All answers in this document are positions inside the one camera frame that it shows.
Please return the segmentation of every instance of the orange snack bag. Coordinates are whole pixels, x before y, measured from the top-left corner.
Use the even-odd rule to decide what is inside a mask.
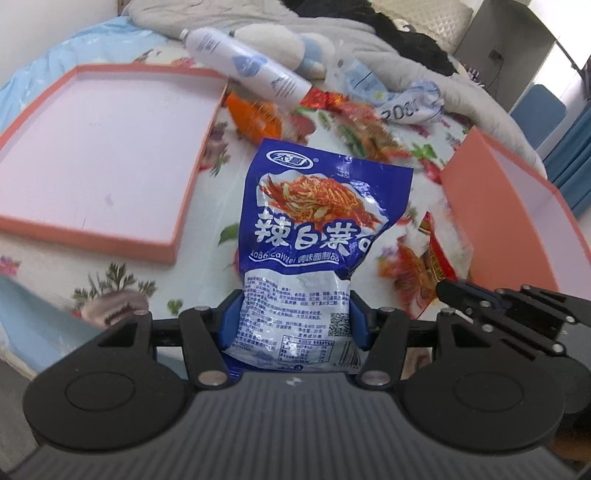
[[[281,139],[281,119],[273,103],[249,102],[232,92],[226,106],[238,131],[257,145],[263,138]]]

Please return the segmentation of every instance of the metal screw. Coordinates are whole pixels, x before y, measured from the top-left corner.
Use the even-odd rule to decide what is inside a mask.
[[[288,378],[285,383],[288,384],[290,387],[297,387],[299,384],[302,383],[302,379],[299,377],[291,377]]]
[[[361,375],[361,381],[371,387],[381,387],[390,383],[390,375],[381,370],[368,370]]]
[[[199,374],[197,380],[208,387],[218,387],[228,381],[228,376],[219,370],[205,370]]]

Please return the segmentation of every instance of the white wall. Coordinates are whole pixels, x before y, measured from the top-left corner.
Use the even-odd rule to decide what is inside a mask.
[[[48,48],[116,15],[116,0],[0,0],[0,87]]]

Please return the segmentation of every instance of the blue chair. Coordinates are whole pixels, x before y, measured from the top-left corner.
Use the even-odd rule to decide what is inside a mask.
[[[544,85],[534,85],[511,116],[532,147],[538,148],[566,117],[566,106]]]

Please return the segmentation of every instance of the bed sheet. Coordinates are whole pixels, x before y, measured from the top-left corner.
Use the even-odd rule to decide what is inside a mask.
[[[130,61],[199,67],[180,43],[119,18],[78,34],[17,72],[0,90],[0,130],[69,68],[80,63]],[[299,109],[295,114],[309,147],[350,154],[335,134],[331,114],[310,109]],[[430,205],[445,203],[432,173],[451,159],[467,130],[467,125],[450,116],[426,127],[392,127],[403,157],[420,166],[415,171],[408,209],[412,228],[418,229]],[[244,179],[255,152],[256,146],[239,135],[227,109],[221,107],[174,266],[0,233],[0,356],[33,377],[107,328],[104,317],[83,319],[81,314],[86,302],[100,302],[107,293],[110,301],[120,297],[122,306],[130,295],[146,295],[154,318],[160,319],[195,305],[215,306],[240,288],[235,268],[237,230]],[[381,278],[378,267],[382,253],[394,247],[407,228],[408,224],[395,225],[384,233],[353,275],[352,287],[371,306],[398,304],[392,281]],[[182,374],[179,349],[162,348],[158,354],[163,363]]]

